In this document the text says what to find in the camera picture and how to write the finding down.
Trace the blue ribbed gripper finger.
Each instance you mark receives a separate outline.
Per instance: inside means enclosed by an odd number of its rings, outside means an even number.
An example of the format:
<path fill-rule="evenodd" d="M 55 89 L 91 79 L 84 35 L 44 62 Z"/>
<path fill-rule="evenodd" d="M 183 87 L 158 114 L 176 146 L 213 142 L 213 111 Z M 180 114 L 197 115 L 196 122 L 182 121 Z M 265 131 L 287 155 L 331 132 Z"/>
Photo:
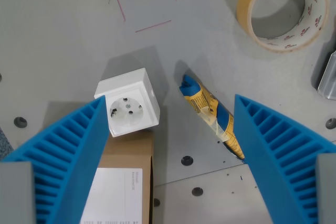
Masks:
<path fill-rule="evenodd" d="M 234 133 L 273 223 L 318 223 L 316 161 L 335 153 L 335 145 L 239 94 Z"/>
<path fill-rule="evenodd" d="M 3 159 L 33 167 L 37 223 L 79 223 L 109 136 L 101 96 L 45 128 Z"/>

